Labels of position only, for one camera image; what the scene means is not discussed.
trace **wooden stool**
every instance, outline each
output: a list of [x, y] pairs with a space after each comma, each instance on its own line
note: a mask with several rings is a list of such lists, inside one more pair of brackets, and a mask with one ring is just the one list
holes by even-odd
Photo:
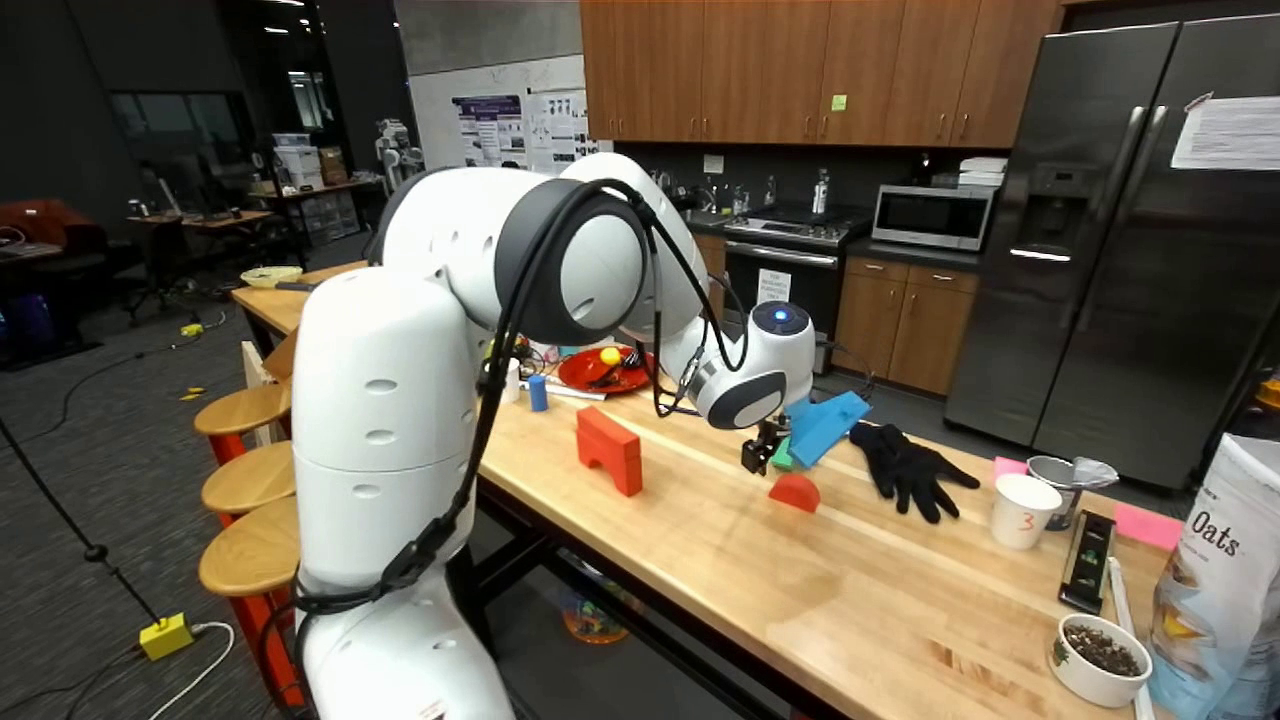
[[192, 425], [207, 438], [211, 454], [227, 462], [246, 450], [245, 433], [284, 425], [289, 404], [289, 385], [253, 385], [204, 404]]
[[289, 605], [300, 561], [296, 498], [273, 498], [232, 518], [198, 556], [198, 584], [227, 597], [253, 657], [284, 706], [304, 706], [304, 677], [289, 657], [276, 609]]
[[291, 438], [221, 462], [198, 489], [204, 507], [225, 525], [284, 495], [291, 495]]

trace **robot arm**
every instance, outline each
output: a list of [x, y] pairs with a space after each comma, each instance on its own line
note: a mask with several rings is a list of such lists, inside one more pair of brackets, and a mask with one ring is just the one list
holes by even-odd
[[476, 518], [473, 477], [514, 330], [638, 340], [716, 426], [807, 395], [812, 321], [761, 305], [726, 340], [705, 286], [709, 269], [662, 193], [598, 153], [564, 174], [422, 174], [386, 209], [385, 269], [311, 293], [291, 450], [304, 670], [318, 716], [507, 716], [445, 561]]

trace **floor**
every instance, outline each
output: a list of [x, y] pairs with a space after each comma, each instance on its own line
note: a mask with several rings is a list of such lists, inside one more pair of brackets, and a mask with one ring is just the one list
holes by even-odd
[[[316, 262], [358, 257], [365, 239], [316, 246]], [[101, 340], [78, 357], [0, 373], [0, 418], [20, 438], [89, 545], [107, 548], [107, 562], [161, 613], [186, 619], [232, 619], [227, 605], [195, 584], [195, 561], [216, 535], [198, 507], [198, 479], [211, 454], [192, 433], [192, 414], [241, 387], [241, 340], [246, 328], [225, 300], [198, 305], [198, 335], [182, 335], [186, 315], [142, 307], [128, 328], [121, 307], [101, 307], [84, 330]], [[861, 387], [872, 418], [948, 438], [973, 450], [1007, 450], [979, 436], [938, 425], [938, 399], [833, 375], [822, 390]], [[84, 545], [38, 495], [11, 449], [0, 449], [0, 716], [148, 716], [178, 691], [216, 652], [207, 635], [195, 648], [161, 659], [113, 666], [130, 648], [148, 613], [113, 581], [107, 562], [89, 562]], [[1182, 498], [1147, 495], [1139, 503], [1182, 510]], [[498, 645], [498, 666], [519, 716], [733, 716], [705, 686], [648, 652], [638, 638], [614, 648], [584, 648], [558, 628], [572, 593], [537, 571], [502, 593], [487, 619]], [[232, 648], [173, 716], [276, 716], [253, 657]]]

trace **kitchen cabinet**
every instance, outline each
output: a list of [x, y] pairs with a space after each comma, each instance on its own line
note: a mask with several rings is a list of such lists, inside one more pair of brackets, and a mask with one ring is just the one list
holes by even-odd
[[1060, 0], [581, 0], [605, 138], [1011, 149]]
[[944, 395], [973, 293], [960, 269], [847, 260], [833, 365]]
[[716, 321], [723, 321], [723, 239], [721, 234], [696, 234], [696, 246], [705, 252], [709, 275], [710, 275], [710, 307]]

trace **refrigerator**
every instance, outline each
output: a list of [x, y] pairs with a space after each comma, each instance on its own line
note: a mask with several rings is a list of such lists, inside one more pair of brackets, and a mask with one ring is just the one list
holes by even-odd
[[1280, 305], [1280, 13], [1039, 45], [944, 418], [1182, 489]]

